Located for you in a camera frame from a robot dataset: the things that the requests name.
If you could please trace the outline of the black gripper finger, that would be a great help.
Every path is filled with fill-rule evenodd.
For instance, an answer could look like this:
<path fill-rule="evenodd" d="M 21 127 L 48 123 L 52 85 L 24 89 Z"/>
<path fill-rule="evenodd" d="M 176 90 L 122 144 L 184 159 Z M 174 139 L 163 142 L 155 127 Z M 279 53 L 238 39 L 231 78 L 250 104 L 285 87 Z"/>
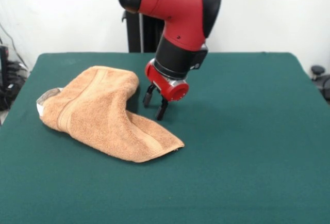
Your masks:
<path fill-rule="evenodd" d="M 157 113 L 156 113 L 156 119 L 157 120 L 162 120 L 164 117 L 164 114 L 167 110 L 168 107 L 168 100 L 165 98 L 162 98 L 161 105 L 159 106 Z"/>
<path fill-rule="evenodd" d="M 144 95 L 144 98 L 143 98 L 143 101 L 142 101 L 144 107 L 149 106 L 152 95 L 153 95 L 153 91 L 154 91 L 155 88 L 156 88 L 156 86 L 154 84 L 150 84 L 149 87 L 147 88 L 147 91 L 146 91 L 146 93 Z"/>

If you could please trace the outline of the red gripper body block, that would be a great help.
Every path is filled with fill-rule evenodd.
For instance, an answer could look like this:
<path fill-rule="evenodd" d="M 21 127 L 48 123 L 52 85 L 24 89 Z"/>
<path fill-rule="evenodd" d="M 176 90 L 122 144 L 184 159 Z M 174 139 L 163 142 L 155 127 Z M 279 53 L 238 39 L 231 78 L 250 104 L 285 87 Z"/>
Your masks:
<path fill-rule="evenodd" d="M 151 84 L 156 86 L 160 95 L 169 102 L 181 100 L 188 92 L 189 85 L 185 79 L 170 79 L 156 70 L 153 62 L 148 62 L 145 74 Z"/>

